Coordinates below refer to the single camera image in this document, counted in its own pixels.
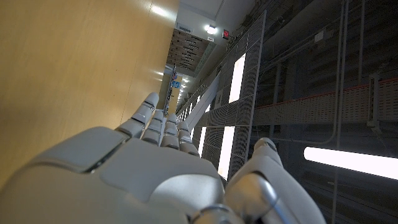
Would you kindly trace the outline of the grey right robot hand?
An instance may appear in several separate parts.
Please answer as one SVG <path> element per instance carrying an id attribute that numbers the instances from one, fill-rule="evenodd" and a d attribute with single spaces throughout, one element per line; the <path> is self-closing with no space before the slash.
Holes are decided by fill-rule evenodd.
<path id="1" fill-rule="evenodd" d="M 1 222 L 325 222 L 269 138 L 225 181 L 158 101 L 150 93 L 116 129 L 87 129 L 22 166 L 1 189 Z"/>

